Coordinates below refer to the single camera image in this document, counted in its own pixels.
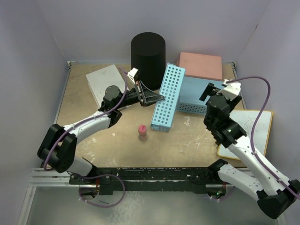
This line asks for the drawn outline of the light blue basket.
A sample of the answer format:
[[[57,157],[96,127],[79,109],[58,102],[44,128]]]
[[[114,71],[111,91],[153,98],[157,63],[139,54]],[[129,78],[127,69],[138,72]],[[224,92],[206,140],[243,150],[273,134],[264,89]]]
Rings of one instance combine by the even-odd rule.
[[[152,130],[165,133],[170,131],[180,97],[180,89],[184,75],[184,68],[167,63],[159,91],[159,94],[162,95],[164,99],[155,104],[150,125]]]

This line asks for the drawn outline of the large black plastic bucket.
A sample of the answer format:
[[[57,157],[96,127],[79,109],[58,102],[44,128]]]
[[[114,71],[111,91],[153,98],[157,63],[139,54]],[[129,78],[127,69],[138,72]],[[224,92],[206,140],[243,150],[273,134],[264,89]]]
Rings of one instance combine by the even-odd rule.
[[[136,35],[131,41],[131,67],[139,70],[138,79],[150,90],[158,90],[165,73],[164,38],[153,32]]]

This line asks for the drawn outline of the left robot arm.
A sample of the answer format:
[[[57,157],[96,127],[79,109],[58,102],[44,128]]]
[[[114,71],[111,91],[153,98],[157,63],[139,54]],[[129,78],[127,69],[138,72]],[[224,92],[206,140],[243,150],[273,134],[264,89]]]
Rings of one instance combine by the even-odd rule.
[[[70,172],[80,176],[86,184],[96,180],[97,167],[84,158],[76,157],[77,145],[91,135],[114,126],[122,116],[120,108],[140,103],[147,107],[164,100],[164,96],[137,81],[131,90],[122,92],[118,86],[106,88],[101,107],[91,116],[70,125],[49,127],[37,156],[44,162],[44,170]]]

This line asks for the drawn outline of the blue perforated plastic basket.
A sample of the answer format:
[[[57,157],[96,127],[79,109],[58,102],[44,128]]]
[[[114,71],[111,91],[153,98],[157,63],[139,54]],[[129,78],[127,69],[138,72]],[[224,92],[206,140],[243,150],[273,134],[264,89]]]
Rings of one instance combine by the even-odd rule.
[[[209,83],[214,84],[219,89],[224,88],[222,81],[185,76],[180,89],[177,111],[205,115],[207,109],[206,102],[209,96],[204,101],[200,101],[199,98]]]

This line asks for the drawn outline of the white perforated plastic basket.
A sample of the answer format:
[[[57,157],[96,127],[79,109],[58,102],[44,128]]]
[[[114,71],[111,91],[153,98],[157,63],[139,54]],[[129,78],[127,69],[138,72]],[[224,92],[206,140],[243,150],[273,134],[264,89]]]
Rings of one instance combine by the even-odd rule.
[[[98,108],[101,107],[107,87],[116,85],[121,91],[124,91],[125,88],[125,82],[115,65],[89,73],[86,75],[86,79]]]

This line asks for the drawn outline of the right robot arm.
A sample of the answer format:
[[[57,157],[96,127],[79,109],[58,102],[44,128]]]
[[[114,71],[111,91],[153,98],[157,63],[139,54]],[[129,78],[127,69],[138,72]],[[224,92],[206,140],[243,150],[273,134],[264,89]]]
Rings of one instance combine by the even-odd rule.
[[[230,183],[252,197],[265,215],[277,219],[300,196],[300,182],[283,175],[254,146],[252,138],[234,120],[230,113],[241,101],[239,82],[223,83],[219,89],[209,83],[201,101],[206,102],[204,124],[218,144],[227,148],[250,170],[249,176],[224,160],[210,166],[209,180]]]

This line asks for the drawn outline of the pink perforated plastic basket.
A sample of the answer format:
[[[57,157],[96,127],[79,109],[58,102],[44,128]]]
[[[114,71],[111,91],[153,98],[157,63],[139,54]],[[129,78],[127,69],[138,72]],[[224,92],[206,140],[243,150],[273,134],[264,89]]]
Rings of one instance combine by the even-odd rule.
[[[220,56],[181,52],[177,66],[185,69],[185,76],[221,81],[222,58]]]

